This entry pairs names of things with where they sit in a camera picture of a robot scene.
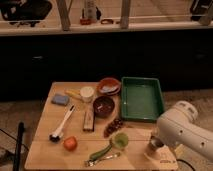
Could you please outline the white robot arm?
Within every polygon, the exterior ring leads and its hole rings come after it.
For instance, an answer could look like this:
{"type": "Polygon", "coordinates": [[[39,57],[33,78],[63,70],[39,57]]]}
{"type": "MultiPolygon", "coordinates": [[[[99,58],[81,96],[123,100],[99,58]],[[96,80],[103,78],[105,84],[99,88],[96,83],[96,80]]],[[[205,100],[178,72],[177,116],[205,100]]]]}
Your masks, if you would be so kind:
{"type": "Polygon", "coordinates": [[[153,150],[183,144],[213,162],[213,132],[196,126],[197,116],[198,111],[191,103],[175,103],[157,119],[149,141],[153,150]]]}

